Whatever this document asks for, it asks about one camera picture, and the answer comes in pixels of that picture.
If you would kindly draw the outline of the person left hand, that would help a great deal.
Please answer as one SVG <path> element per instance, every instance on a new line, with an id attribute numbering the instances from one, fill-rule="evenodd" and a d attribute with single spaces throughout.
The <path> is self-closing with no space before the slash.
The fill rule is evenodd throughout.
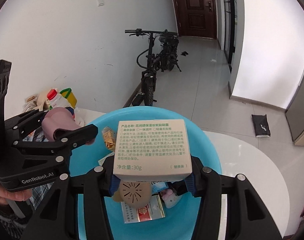
<path id="1" fill-rule="evenodd" d="M 22 202 L 32 196 L 32 190 L 9 192 L 0 184 L 0 205 L 7 205 L 7 200 Z"/>

